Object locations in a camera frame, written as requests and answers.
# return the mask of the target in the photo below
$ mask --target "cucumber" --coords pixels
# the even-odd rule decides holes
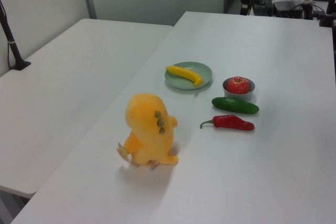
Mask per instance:
[[[211,101],[211,103],[214,107],[220,110],[230,112],[255,114],[259,111],[259,107],[253,103],[228,97],[216,97]]]

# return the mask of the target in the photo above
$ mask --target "pepper stem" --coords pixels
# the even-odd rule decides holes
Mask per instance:
[[[200,128],[202,128],[202,126],[203,126],[203,124],[205,124],[205,123],[214,123],[214,120],[213,119],[211,119],[211,120],[209,120],[209,121],[205,121],[205,122],[203,122],[203,123],[201,123],[200,124]]]

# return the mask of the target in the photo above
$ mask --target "toy tag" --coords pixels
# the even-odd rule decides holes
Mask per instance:
[[[119,155],[128,163],[130,163],[130,159],[128,158],[128,154],[127,154],[127,150],[124,146],[122,146],[120,143],[118,143],[118,148],[117,151],[119,153]]]

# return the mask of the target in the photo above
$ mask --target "red chili pepper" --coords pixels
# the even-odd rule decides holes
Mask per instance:
[[[212,120],[201,123],[200,128],[205,123],[213,123],[216,128],[223,127],[242,131],[254,130],[254,124],[246,122],[235,115],[217,115]]]

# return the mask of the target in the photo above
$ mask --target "stuffed toy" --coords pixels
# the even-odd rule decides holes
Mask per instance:
[[[177,120],[169,116],[163,101],[155,94],[134,95],[126,108],[126,122],[131,133],[124,146],[118,144],[117,151],[122,158],[139,165],[175,164],[177,156],[168,152],[173,145],[173,128]]]

